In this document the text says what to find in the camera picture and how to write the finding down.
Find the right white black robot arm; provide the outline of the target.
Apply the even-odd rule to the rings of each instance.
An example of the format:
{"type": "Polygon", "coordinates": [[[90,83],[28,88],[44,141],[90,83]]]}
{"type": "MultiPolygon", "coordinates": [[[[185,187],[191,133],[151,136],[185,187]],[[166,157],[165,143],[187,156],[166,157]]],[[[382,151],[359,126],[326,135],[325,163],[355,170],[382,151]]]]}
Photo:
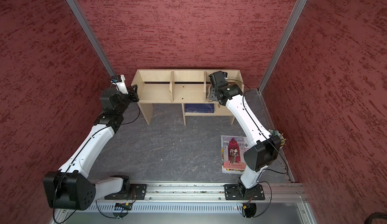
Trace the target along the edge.
{"type": "Polygon", "coordinates": [[[228,83],[224,72],[210,74],[209,81],[214,100],[234,115],[247,137],[248,151],[243,154],[247,166],[235,190],[240,199],[253,199],[258,195],[260,176],[279,155],[282,139],[272,135],[259,122],[241,88],[235,83],[228,83]]]}

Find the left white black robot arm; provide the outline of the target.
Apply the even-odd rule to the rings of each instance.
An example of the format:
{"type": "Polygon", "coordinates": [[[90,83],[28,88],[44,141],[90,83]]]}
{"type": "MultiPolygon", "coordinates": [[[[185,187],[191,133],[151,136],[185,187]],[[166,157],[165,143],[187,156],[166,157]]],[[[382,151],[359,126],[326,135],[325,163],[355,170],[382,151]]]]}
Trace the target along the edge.
{"type": "Polygon", "coordinates": [[[48,205],[52,209],[86,210],[100,198],[132,194],[128,176],[114,175],[99,182],[91,182],[88,177],[105,145],[125,125],[124,112],[128,106],[139,101],[138,86],[107,88],[100,100],[102,113],[86,139],[65,164],[43,178],[48,205]]]}

